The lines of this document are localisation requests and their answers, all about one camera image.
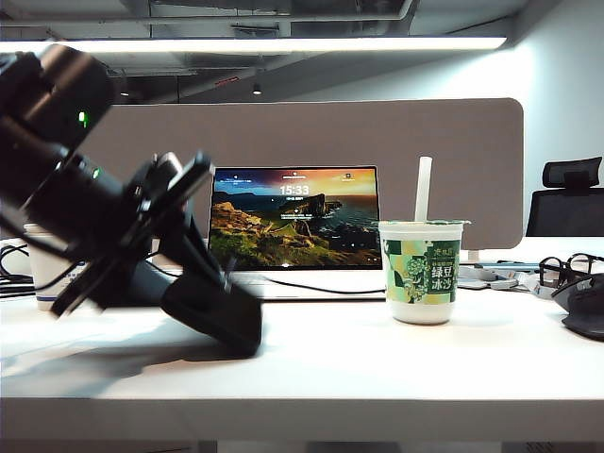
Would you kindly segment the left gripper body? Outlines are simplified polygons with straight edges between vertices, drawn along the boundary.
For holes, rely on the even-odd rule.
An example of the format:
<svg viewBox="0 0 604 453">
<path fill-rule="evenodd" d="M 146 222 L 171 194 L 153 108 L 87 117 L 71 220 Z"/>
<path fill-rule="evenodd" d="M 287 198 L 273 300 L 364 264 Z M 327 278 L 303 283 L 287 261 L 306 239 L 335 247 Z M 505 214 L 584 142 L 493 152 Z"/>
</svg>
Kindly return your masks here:
<svg viewBox="0 0 604 453">
<path fill-rule="evenodd" d="M 53 303 L 56 316 L 84 300 L 102 307 L 101 284 L 112 270 L 148 261 L 171 280 L 182 268 L 162 255 L 162 220 L 170 211 L 192 213 L 188 200 L 213 171 L 210 160 L 197 154 L 184 168 L 173 154 L 146 163 L 127 184 L 75 156 L 54 162 L 46 173 L 27 179 L 23 209 L 29 218 L 62 240 L 59 256 L 86 269 Z M 159 307 L 173 317 L 206 317 L 210 303 L 194 286 L 211 291 L 213 283 L 198 277 L 172 282 Z"/>
</svg>

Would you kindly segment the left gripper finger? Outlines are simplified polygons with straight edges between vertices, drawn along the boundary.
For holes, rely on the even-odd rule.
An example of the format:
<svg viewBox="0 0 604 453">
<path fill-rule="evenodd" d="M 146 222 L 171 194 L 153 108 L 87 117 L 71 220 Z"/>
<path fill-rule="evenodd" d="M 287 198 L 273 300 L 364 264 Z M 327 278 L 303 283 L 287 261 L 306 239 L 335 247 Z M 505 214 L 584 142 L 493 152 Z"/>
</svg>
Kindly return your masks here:
<svg viewBox="0 0 604 453">
<path fill-rule="evenodd" d="M 182 268 L 173 282 L 183 277 L 198 277 L 204 283 L 222 283 L 220 265 L 210 254 L 193 217 L 170 211 L 162 220 L 162 255 Z"/>
<path fill-rule="evenodd" d="M 158 307 L 172 282 L 148 261 L 117 268 L 101 284 L 101 306 Z"/>
</svg>

